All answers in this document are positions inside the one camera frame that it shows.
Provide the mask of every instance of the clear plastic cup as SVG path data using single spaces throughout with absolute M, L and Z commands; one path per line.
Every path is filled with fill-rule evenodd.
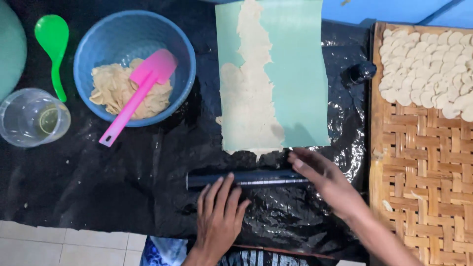
M 42 89 L 10 94 L 0 105 L 0 134 L 18 147 L 35 147 L 61 138 L 69 129 L 70 113 Z

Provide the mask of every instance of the blue bowl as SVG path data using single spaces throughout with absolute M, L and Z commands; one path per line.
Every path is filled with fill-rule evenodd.
M 74 80 L 80 97 L 92 112 L 113 122 L 116 115 L 106 112 L 105 105 L 96 105 L 89 100 L 94 89 L 92 69 L 112 63 L 126 67 L 133 59 L 146 59 L 161 48 L 168 49 L 179 61 L 171 76 L 170 105 L 156 116 L 130 120 L 126 126 L 147 126 L 166 119 L 191 91 L 195 78 L 195 53 L 189 39 L 176 24 L 153 12 L 129 10 L 111 14 L 87 31 L 74 57 Z

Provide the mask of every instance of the black plastic sheet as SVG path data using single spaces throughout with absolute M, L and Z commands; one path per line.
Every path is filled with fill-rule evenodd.
M 230 156 L 221 150 L 219 68 L 214 6 L 196 0 L 10 0 L 28 41 L 26 68 L 17 88 L 53 93 L 50 60 L 34 38 L 45 14 L 62 16 L 70 42 L 61 66 L 72 124 L 61 139 L 32 149 L 0 141 L 0 219 L 33 226 L 129 231 L 195 238 L 197 193 L 185 188 L 189 171 L 285 169 L 287 151 Z M 181 108 L 162 123 L 126 128 L 115 144 L 98 144 L 109 123 L 94 115 L 74 85 L 75 49 L 99 19 L 125 9 L 146 9 L 174 21 L 196 52 L 197 77 Z M 361 190 L 366 165 L 364 85 L 346 89 L 340 74 L 367 60 L 369 30 L 322 23 L 329 85 L 328 129 L 332 145 L 318 150 L 334 161 Z M 329 211 L 313 188 L 244 190 L 248 207 L 238 244 L 356 257 L 359 243 Z M 347 250 L 355 250 L 348 255 Z

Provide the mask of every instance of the person's left hand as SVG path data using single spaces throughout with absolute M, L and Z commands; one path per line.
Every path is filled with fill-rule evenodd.
M 199 266 L 216 265 L 241 231 L 245 210 L 251 202 L 246 199 L 238 205 L 239 187 L 228 195 L 233 179 L 232 173 L 225 180 L 220 177 L 212 186 L 207 185 L 197 200 L 197 240 L 188 259 L 195 258 Z

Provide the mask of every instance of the woven bamboo tray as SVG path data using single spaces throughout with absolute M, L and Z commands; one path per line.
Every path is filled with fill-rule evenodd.
M 473 265 L 473 123 L 381 98 L 379 48 L 387 28 L 421 34 L 473 30 L 376 23 L 369 174 L 375 215 L 425 265 Z

